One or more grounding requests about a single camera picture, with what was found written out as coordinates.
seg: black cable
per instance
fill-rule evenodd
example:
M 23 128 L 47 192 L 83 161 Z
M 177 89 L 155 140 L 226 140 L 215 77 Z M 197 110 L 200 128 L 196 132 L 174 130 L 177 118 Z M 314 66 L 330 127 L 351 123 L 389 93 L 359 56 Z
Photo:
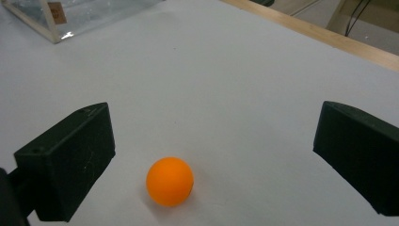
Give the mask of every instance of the black cable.
M 356 17 L 355 21 L 352 23 L 352 19 L 355 16 L 356 11 L 358 10 L 358 8 L 361 6 L 361 4 L 363 3 L 363 1 L 367 1 L 366 5 L 363 7 L 363 9 L 361 10 L 361 12 L 358 14 L 358 16 Z M 352 30 L 353 26 L 355 25 L 356 21 L 358 20 L 358 18 L 360 17 L 361 13 L 363 13 L 363 11 L 367 8 L 367 6 L 369 5 L 369 3 L 372 0 L 361 0 L 358 5 L 356 6 L 355 10 L 353 10 L 352 15 L 350 16 L 350 20 L 348 22 L 348 25 L 346 26 L 346 31 L 345 31 L 345 36 L 348 37 L 350 31 Z

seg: wooden table edge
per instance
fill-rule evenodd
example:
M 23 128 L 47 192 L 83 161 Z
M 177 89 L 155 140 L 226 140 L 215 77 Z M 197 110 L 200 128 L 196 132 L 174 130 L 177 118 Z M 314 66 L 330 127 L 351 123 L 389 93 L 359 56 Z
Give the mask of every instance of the wooden table edge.
M 267 20 L 283 25 L 302 35 L 319 40 L 349 54 L 367 59 L 387 69 L 399 72 L 399 56 L 375 48 L 371 45 L 352 40 L 343 35 L 326 30 L 297 18 L 288 16 L 272 8 L 267 8 L 248 0 L 221 0 L 237 8 L 264 17 Z

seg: screw hole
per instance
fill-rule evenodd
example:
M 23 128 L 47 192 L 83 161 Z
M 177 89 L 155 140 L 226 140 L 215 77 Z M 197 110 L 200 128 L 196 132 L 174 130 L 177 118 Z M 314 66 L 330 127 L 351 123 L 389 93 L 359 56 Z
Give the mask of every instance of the screw hole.
M 43 148 L 35 148 L 32 150 L 32 153 L 41 153 L 44 149 Z
M 79 112 L 79 113 L 88 113 L 88 112 L 90 112 L 90 111 L 91 111 L 90 109 L 85 108 L 85 109 L 80 109 L 78 112 Z

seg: orange label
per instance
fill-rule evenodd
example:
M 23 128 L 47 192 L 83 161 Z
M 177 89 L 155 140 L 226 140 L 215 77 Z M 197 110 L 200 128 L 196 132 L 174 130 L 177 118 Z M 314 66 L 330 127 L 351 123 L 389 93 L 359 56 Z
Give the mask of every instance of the orange label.
M 60 2 L 48 3 L 51 13 L 53 14 L 54 22 L 56 24 L 66 24 L 67 18 L 65 17 L 64 9 Z

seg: orange ball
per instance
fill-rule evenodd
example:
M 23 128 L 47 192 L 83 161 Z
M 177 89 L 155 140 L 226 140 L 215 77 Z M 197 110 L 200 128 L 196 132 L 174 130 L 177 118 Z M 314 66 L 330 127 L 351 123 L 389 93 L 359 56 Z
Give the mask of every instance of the orange ball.
M 194 176 L 180 158 L 166 157 L 155 162 L 147 174 L 147 191 L 158 204 L 175 206 L 191 193 Z

